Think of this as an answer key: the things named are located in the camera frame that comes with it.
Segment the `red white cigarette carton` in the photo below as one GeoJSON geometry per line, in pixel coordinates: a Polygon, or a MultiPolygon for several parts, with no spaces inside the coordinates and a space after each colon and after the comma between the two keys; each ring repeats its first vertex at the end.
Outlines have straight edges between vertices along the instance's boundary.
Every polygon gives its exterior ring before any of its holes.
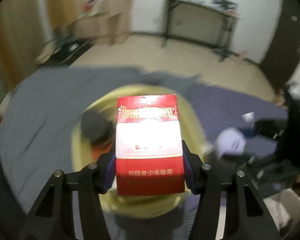
{"type": "Polygon", "coordinates": [[[183,193],[183,147],[176,95],[119,97],[115,155],[119,195],[183,193]]]}

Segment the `small red lighter box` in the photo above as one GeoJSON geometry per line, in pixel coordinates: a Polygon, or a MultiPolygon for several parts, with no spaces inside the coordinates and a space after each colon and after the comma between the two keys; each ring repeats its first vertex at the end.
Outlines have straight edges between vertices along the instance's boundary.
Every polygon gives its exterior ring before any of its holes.
{"type": "Polygon", "coordinates": [[[92,146],[91,147],[91,156],[92,156],[92,160],[93,162],[97,162],[97,160],[99,159],[99,157],[105,153],[108,153],[112,146],[113,146],[113,142],[110,142],[109,144],[107,145],[104,145],[104,146],[92,146]]]}

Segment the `yellow oval tray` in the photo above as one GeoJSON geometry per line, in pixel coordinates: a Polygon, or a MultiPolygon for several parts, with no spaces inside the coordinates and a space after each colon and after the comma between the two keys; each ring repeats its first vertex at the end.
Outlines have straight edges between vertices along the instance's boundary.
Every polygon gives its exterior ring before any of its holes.
{"type": "Polygon", "coordinates": [[[154,218],[190,194],[182,145],[202,158],[207,140],[184,96],[150,85],[127,85],[93,102],[71,132],[72,166],[81,170],[114,150],[114,171],[101,209],[123,217],[154,218]]]}

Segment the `black foam cylinder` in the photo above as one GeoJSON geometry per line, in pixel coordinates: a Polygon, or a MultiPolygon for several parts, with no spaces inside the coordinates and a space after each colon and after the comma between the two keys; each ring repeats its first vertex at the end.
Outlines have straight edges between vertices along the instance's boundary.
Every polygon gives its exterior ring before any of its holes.
{"type": "Polygon", "coordinates": [[[83,112],[81,131],[93,146],[106,146],[114,140],[113,123],[93,109],[83,112]]]}

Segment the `lavender plush toy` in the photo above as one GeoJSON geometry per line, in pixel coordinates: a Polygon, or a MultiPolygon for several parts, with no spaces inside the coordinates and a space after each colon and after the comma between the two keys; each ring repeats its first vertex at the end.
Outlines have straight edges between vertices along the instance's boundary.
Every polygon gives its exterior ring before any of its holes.
{"type": "Polygon", "coordinates": [[[245,150],[246,138],[243,133],[234,127],[221,131],[215,141],[215,154],[218,159],[225,154],[242,155],[245,150]]]}

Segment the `grey cloth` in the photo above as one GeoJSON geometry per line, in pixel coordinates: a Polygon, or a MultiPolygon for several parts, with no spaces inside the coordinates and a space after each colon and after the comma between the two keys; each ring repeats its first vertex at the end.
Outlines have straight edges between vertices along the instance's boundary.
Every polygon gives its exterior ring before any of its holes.
{"type": "Polygon", "coordinates": [[[137,67],[44,68],[26,78],[0,124],[2,169],[23,211],[29,212],[53,171],[74,170],[72,130],[82,113],[95,105],[115,121],[119,96],[176,94],[182,137],[192,152],[203,154],[206,138],[190,105],[196,80],[137,67]]]}

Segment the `dark door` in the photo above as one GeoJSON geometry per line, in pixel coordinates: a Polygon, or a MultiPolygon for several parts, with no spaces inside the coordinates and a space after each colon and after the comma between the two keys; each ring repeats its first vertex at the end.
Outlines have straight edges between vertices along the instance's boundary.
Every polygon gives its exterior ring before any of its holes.
{"type": "Polygon", "coordinates": [[[273,40],[260,64],[275,93],[285,86],[300,61],[300,5],[283,0],[273,40]]]}

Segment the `black open suitcase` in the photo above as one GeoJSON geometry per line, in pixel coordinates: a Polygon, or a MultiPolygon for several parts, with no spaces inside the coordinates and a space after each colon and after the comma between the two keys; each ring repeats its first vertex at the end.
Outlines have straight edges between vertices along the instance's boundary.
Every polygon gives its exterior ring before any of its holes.
{"type": "Polygon", "coordinates": [[[72,42],[65,42],[61,47],[48,56],[48,59],[38,61],[38,68],[55,67],[55,66],[70,66],[85,52],[93,46],[91,39],[77,39],[72,42]]]}

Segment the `black folding table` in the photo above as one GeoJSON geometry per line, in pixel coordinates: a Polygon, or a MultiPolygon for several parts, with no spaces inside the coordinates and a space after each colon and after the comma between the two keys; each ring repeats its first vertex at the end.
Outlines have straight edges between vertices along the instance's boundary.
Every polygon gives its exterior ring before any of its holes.
{"type": "Polygon", "coordinates": [[[162,47],[169,39],[212,49],[223,62],[229,58],[238,21],[238,4],[230,0],[165,0],[162,16],[162,47]]]}

